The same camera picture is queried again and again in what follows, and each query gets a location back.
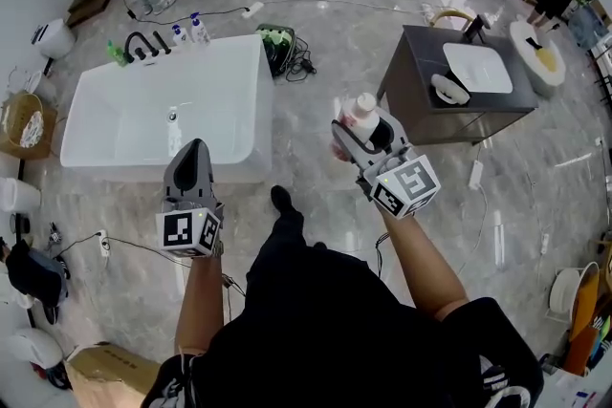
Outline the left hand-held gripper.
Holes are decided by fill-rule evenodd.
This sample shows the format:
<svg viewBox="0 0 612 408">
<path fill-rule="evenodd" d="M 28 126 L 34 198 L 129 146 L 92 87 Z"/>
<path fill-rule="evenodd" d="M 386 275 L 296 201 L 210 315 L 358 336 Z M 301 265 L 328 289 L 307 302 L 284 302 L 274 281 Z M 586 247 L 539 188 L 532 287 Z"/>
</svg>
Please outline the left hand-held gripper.
<svg viewBox="0 0 612 408">
<path fill-rule="evenodd" d="M 208 146 L 201 139 L 186 144 L 164 171 L 166 197 L 197 197 L 213 194 L 214 182 Z M 212 199 L 204 206 L 188 201 L 166 199 L 156 214 L 157 249 L 178 258 L 212 257 L 221 239 L 224 205 Z"/>
</svg>

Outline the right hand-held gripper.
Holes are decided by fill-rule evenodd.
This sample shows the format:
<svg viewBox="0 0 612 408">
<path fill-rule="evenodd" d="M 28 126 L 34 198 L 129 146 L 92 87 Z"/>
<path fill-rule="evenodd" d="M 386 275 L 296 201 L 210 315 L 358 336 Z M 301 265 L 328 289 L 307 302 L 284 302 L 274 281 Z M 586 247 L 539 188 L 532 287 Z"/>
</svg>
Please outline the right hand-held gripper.
<svg viewBox="0 0 612 408">
<path fill-rule="evenodd" d="M 379 124 L 371 135 L 371 148 L 337 120 L 331 123 L 333 141 L 350 162 L 366 167 L 361 172 L 366 196 L 402 219 L 426 206 L 441 185 L 427 156 L 409 144 L 401 123 L 384 109 L 376 112 Z"/>
</svg>

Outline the pink white bottle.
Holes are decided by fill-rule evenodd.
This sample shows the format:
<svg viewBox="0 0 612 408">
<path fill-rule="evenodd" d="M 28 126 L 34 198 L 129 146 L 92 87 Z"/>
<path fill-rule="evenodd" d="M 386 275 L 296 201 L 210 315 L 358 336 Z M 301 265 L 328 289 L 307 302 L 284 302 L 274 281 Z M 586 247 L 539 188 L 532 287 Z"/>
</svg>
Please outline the pink white bottle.
<svg viewBox="0 0 612 408">
<path fill-rule="evenodd" d="M 338 103 L 336 121 L 343 124 L 368 149 L 373 149 L 370 141 L 380 123 L 377 101 L 370 93 L 347 98 Z"/>
</svg>

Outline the white bathtub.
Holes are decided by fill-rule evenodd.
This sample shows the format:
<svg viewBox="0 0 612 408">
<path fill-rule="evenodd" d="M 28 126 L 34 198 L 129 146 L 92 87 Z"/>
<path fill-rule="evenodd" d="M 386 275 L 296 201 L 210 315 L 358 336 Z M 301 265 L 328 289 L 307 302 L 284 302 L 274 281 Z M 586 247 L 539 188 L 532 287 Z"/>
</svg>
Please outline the white bathtub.
<svg viewBox="0 0 612 408">
<path fill-rule="evenodd" d="M 260 183 L 272 170 L 273 87 L 258 34 L 98 66 L 79 78 L 60 163 L 99 180 L 159 183 L 175 155 L 201 139 L 217 183 Z"/>
</svg>

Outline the person's left forearm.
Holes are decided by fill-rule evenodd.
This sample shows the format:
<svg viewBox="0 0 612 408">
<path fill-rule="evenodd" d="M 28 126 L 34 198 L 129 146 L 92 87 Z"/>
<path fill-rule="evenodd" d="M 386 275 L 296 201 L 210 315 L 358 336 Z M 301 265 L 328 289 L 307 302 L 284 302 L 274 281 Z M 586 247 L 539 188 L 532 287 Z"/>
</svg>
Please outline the person's left forearm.
<svg viewBox="0 0 612 408">
<path fill-rule="evenodd" d="M 178 354 L 203 354 L 224 326 L 220 257 L 192 260 L 175 334 Z"/>
</svg>

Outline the person's right forearm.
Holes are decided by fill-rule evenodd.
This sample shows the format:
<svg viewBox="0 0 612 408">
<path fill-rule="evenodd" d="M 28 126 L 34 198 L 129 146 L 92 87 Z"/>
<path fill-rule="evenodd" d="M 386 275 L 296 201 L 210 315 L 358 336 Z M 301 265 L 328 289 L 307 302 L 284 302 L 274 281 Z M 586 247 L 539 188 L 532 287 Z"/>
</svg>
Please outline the person's right forearm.
<svg viewBox="0 0 612 408">
<path fill-rule="evenodd" d="M 417 310 L 444 320 L 469 302 L 458 276 L 412 216 L 396 219 L 377 209 L 389 234 Z"/>
</svg>

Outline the black bathtub faucet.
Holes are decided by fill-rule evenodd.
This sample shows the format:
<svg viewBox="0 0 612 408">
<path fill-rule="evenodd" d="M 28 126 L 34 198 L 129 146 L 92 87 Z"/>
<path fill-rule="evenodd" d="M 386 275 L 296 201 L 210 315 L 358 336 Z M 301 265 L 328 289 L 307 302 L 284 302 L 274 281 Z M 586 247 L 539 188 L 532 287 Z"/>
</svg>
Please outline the black bathtub faucet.
<svg viewBox="0 0 612 408">
<path fill-rule="evenodd" d="M 171 53 L 172 49 L 158 31 L 153 31 L 149 37 L 142 32 L 131 32 L 123 47 L 123 59 L 127 64 L 155 59 Z"/>
</svg>

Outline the dark vanity cabinet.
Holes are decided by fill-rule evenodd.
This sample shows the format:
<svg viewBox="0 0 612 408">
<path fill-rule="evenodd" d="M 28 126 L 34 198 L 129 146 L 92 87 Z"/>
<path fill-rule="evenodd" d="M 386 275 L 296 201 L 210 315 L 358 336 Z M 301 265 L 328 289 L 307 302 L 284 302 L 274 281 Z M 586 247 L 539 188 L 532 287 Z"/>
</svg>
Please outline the dark vanity cabinet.
<svg viewBox="0 0 612 408">
<path fill-rule="evenodd" d="M 465 105 L 442 101 L 431 85 L 433 75 L 447 75 L 450 66 L 445 43 L 462 43 L 459 31 L 424 26 L 403 26 L 396 50 L 377 92 L 387 100 L 389 113 L 403 126 L 416 146 L 451 142 L 476 144 L 538 107 L 522 62 L 506 37 L 487 35 L 470 44 L 491 48 L 503 61 L 513 84 L 508 94 L 476 93 Z"/>
</svg>

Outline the person's black shoe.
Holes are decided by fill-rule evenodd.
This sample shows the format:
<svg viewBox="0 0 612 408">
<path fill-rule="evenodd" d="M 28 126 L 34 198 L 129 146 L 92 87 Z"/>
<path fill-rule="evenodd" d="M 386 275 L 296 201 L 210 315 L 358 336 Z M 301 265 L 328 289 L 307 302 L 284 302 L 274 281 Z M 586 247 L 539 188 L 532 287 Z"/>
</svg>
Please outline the person's black shoe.
<svg viewBox="0 0 612 408">
<path fill-rule="evenodd" d="M 295 211 L 290 193 L 281 185 L 274 185 L 271 188 L 271 201 L 273 207 L 280 215 Z"/>
</svg>

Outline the person's black trousers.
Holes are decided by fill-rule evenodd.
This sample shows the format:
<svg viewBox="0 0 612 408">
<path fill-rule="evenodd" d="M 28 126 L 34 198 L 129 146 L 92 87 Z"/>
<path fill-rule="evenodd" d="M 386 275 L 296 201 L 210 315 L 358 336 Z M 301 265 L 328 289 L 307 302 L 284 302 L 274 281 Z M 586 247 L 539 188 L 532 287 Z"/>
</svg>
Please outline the person's black trousers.
<svg viewBox="0 0 612 408">
<path fill-rule="evenodd" d="M 303 238 L 304 217 L 294 208 L 283 210 L 273 224 L 272 232 L 253 261 L 246 275 L 248 285 L 255 280 L 257 273 L 284 252 L 305 247 Z"/>
</svg>

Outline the white sink basin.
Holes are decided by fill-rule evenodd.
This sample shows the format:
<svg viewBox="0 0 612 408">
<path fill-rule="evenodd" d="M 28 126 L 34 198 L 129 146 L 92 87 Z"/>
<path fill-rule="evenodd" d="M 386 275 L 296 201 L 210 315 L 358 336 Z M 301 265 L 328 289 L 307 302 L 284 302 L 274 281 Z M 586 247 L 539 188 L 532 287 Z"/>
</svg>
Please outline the white sink basin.
<svg viewBox="0 0 612 408">
<path fill-rule="evenodd" d="M 445 43 L 448 66 L 470 93 L 510 94 L 513 84 L 501 56 L 489 47 Z"/>
</svg>

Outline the green plastic bottle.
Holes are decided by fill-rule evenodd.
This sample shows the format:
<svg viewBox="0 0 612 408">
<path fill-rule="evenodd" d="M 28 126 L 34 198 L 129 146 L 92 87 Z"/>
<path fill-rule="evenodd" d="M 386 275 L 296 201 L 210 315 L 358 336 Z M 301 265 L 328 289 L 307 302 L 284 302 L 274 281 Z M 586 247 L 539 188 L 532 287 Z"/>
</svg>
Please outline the green plastic bottle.
<svg viewBox="0 0 612 408">
<path fill-rule="evenodd" d="M 123 48 L 109 40 L 106 46 L 106 52 L 109 57 L 114 60 L 120 67 L 125 67 L 128 64 Z"/>
</svg>

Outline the wooden chair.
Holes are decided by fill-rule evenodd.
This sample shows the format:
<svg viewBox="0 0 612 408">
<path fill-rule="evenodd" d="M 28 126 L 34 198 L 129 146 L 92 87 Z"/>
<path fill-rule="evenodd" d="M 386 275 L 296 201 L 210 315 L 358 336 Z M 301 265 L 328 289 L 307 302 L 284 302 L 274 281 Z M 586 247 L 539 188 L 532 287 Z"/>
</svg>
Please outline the wooden chair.
<svg viewBox="0 0 612 408">
<path fill-rule="evenodd" d="M 449 10 L 443 10 L 443 11 L 439 11 L 437 13 L 435 13 L 431 19 L 428 21 L 428 25 L 430 27 L 435 27 L 436 23 L 444 18 L 457 18 L 457 19 L 463 19 L 465 21 L 463 27 L 461 28 L 462 31 L 465 31 L 469 25 L 473 22 L 474 18 L 472 16 L 470 16 L 467 13 L 464 13 L 462 11 L 458 11 L 455 9 L 449 9 Z"/>
</svg>

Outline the black sink faucet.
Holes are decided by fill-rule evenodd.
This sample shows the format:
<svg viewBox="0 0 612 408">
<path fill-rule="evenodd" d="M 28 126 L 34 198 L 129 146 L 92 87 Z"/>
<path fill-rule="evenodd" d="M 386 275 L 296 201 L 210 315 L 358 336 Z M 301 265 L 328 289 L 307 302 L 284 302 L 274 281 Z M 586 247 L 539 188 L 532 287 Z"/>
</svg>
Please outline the black sink faucet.
<svg viewBox="0 0 612 408">
<path fill-rule="evenodd" d="M 490 28 L 491 28 L 491 25 L 489 21 L 485 17 L 481 16 L 480 14 L 477 14 L 468 23 L 467 28 L 464 30 L 463 40 L 468 43 L 471 43 L 474 40 L 474 38 L 478 36 L 481 42 L 484 43 L 483 30 L 489 30 Z"/>
</svg>

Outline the white bucket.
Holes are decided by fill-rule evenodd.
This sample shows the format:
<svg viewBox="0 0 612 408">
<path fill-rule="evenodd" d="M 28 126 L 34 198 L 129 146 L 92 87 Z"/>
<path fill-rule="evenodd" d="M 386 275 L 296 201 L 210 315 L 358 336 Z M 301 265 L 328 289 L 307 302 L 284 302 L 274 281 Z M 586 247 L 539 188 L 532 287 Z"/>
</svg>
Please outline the white bucket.
<svg viewBox="0 0 612 408">
<path fill-rule="evenodd" d="M 40 191 L 15 178 L 0 178 L 0 209 L 8 213 L 28 213 L 41 204 Z"/>
</svg>

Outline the wicker basket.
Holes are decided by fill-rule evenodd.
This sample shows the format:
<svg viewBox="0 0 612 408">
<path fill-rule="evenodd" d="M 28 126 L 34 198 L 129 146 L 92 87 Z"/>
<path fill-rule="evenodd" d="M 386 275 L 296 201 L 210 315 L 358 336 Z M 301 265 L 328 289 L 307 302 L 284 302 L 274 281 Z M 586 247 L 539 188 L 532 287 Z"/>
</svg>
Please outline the wicker basket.
<svg viewBox="0 0 612 408">
<path fill-rule="evenodd" d="M 0 113 L 0 152 L 24 161 L 48 158 L 56 120 L 57 111 L 37 95 L 13 95 Z"/>
</svg>

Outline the white round foot tub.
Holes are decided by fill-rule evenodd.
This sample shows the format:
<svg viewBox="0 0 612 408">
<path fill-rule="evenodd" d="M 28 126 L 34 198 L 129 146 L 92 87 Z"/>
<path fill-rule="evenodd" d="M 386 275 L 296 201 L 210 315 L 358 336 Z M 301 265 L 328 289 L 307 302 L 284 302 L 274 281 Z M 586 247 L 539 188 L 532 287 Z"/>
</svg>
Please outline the white round foot tub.
<svg viewBox="0 0 612 408">
<path fill-rule="evenodd" d="M 566 76 L 557 45 L 544 31 L 522 20 L 510 24 L 509 34 L 534 91 L 545 98 L 553 97 Z"/>
</svg>

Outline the person's black shirt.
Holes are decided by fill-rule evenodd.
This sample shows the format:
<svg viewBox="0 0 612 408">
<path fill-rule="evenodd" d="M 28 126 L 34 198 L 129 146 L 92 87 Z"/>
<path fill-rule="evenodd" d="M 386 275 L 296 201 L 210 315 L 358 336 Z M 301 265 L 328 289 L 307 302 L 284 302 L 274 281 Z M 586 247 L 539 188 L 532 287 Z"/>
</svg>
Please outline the person's black shirt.
<svg viewBox="0 0 612 408">
<path fill-rule="evenodd" d="M 142 408 L 485 408 L 492 375 L 532 397 L 543 388 L 536 357 L 493 299 L 435 319 L 401 304 L 355 257 L 284 246 L 257 256 L 242 313 L 204 354 L 169 358 Z"/>
</svg>

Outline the brown cardboard box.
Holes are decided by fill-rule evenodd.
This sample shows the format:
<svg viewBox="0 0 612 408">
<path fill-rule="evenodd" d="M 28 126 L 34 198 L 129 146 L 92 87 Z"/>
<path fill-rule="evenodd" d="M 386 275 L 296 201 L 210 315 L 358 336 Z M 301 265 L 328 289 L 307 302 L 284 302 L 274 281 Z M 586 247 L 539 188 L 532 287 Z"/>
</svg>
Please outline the brown cardboard box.
<svg viewBox="0 0 612 408">
<path fill-rule="evenodd" d="M 102 342 L 77 349 L 65 369 L 80 408 L 140 408 L 160 364 Z"/>
</svg>

